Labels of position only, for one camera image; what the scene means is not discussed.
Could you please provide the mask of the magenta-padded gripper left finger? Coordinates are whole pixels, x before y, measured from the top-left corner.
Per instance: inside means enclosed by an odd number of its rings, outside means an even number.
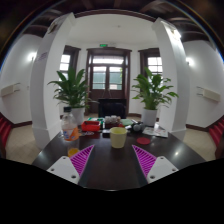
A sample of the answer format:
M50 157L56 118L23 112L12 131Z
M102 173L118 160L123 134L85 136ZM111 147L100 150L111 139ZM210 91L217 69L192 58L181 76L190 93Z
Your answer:
M71 157L60 157L47 171L74 184L78 184L87 166L93 145L90 145Z

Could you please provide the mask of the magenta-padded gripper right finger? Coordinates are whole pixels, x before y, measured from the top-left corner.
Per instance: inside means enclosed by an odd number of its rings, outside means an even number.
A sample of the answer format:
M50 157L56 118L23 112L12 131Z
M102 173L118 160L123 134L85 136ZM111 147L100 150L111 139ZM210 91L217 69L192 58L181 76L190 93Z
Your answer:
M151 184L178 171L165 156L154 156L139 146L132 146L138 161L137 174L142 185Z

